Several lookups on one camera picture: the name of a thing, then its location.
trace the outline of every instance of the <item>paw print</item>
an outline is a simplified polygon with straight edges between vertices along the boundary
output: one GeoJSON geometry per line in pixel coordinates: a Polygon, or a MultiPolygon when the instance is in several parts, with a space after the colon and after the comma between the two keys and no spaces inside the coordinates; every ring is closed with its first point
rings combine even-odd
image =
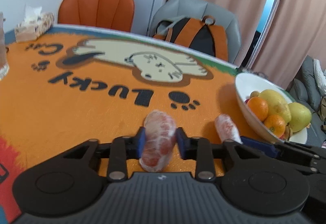
{"type": "MultiPolygon", "coordinates": [[[[169,98],[176,103],[184,104],[181,106],[181,108],[185,111],[188,111],[189,108],[195,110],[196,106],[200,105],[200,103],[196,100],[193,100],[192,103],[190,103],[190,97],[188,96],[188,94],[185,94],[183,92],[170,92],[169,98]]],[[[171,108],[177,109],[177,105],[175,103],[171,103],[171,108]]]]}
{"type": "Polygon", "coordinates": [[[37,71],[46,70],[46,68],[47,68],[47,66],[49,64],[50,64],[50,61],[43,60],[43,61],[40,61],[37,65],[36,64],[32,64],[31,68],[33,70],[37,70],[37,71]]]}

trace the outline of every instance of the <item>cushion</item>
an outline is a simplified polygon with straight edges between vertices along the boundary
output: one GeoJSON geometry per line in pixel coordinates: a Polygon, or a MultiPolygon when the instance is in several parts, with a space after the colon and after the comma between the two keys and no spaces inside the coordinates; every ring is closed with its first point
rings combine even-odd
{"type": "Polygon", "coordinates": [[[309,104],[317,111],[322,96],[319,93],[317,83],[315,81],[314,74],[314,62],[311,57],[306,56],[301,66],[302,78],[304,80],[304,85],[308,92],[309,104]]]}
{"type": "Polygon", "coordinates": [[[311,127],[313,128],[314,132],[318,136],[320,140],[320,145],[325,141],[326,139],[326,134],[320,129],[320,126],[323,125],[324,123],[321,121],[317,113],[312,114],[312,119],[311,119],[311,127]]]}
{"type": "Polygon", "coordinates": [[[314,74],[320,95],[324,97],[326,95],[326,77],[318,59],[314,59],[314,74]]]}
{"type": "Polygon", "coordinates": [[[298,79],[294,79],[293,86],[300,101],[308,101],[308,92],[304,84],[298,79]]]}

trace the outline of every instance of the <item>tissue box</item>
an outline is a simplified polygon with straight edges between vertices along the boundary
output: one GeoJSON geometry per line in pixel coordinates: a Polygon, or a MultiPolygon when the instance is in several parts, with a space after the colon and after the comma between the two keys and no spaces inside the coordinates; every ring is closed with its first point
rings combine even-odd
{"type": "Polygon", "coordinates": [[[38,39],[54,23],[53,13],[42,13],[33,20],[21,22],[15,28],[16,42],[25,42],[38,39]]]}

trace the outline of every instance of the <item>orange backpack strap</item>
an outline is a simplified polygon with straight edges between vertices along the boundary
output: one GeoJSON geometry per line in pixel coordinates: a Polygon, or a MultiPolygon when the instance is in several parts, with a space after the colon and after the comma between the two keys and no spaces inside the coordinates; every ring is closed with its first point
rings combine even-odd
{"type": "Polygon", "coordinates": [[[166,41],[166,42],[170,42],[170,41],[171,41],[171,37],[172,37],[172,28],[169,28],[169,29],[167,30],[167,36],[166,36],[165,41],[166,41]]]}
{"type": "Polygon", "coordinates": [[[213,36],[215,46],[215,56],[224,61],[228,61],[227,37],[223,26],[209,25],[209,30],[213,36]]]}
{"type": "Polygon", "coordinates": [[[203,23],[202,21],[190,18],[178,34],[174,43],[189,47],[196,34],[204,25],[205,23],[203,23]]]}
{"type": "Polygon", "coordinates": [[[153,38],[165,40],[166,36],[165,35],[161,35],[161,34],[154,34],[153,35],[153,38]]]}

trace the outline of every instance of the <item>doorway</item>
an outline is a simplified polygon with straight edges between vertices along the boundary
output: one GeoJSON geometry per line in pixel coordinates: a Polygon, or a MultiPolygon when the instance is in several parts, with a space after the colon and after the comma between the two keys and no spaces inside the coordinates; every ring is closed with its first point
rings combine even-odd
{"type": "Polygon", "coordinates": [[[241,65],[243,67],[251,67],[253,64],[253,60],[255,58],[255,53],[257,52],[258,45],[262,44],[262,37],[267,33],[267,28],[269,28],[270,23],[272,22],[272,18],[276,8],[278,6],[279,0],[266,0],[263,13],[260,17],[254,38],[251,42],[251,45],[248,49],[248,52],[242,61],[241,65]]]}

